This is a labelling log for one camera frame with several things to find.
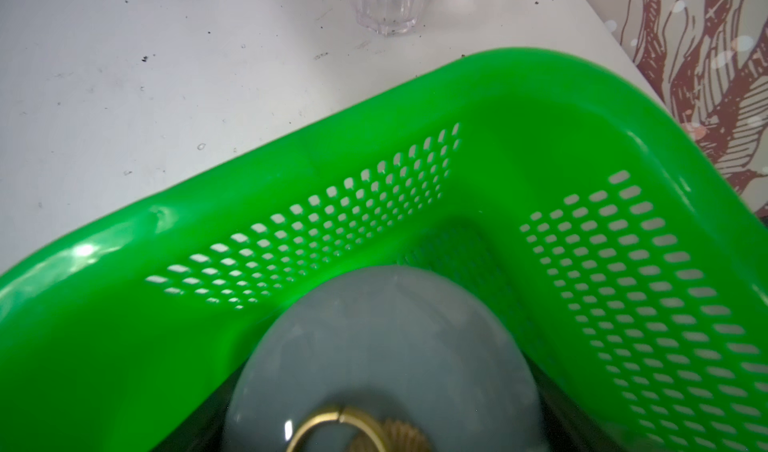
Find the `green plastic basket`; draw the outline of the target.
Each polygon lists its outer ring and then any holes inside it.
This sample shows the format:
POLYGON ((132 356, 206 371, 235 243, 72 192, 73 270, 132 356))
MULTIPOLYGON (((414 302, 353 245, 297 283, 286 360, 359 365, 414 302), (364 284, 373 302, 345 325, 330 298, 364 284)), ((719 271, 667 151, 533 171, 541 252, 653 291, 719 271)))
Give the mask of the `green plastic basket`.
POLYGON ((767 230, 656 102, 473 54, 67 234, 1 278, 1 447, 148 451, 278 315, 408 264, 628 451, 767 447, 767 230))

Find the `grey blue tea canister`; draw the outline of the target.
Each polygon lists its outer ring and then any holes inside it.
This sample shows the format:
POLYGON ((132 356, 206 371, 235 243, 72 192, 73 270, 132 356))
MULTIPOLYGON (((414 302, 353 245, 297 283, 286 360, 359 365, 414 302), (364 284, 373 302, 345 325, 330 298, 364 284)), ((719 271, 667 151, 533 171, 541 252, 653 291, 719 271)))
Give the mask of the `grey blue tea canister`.
POLYGON ((299 299, 267 330, 236 384, 226 451, 341 451, 346 424, 301 432, 315 413, 358 409, 413 426, 435 451, 545 451, 542 406, 510 332, 436 273, 363 268, 299 299))

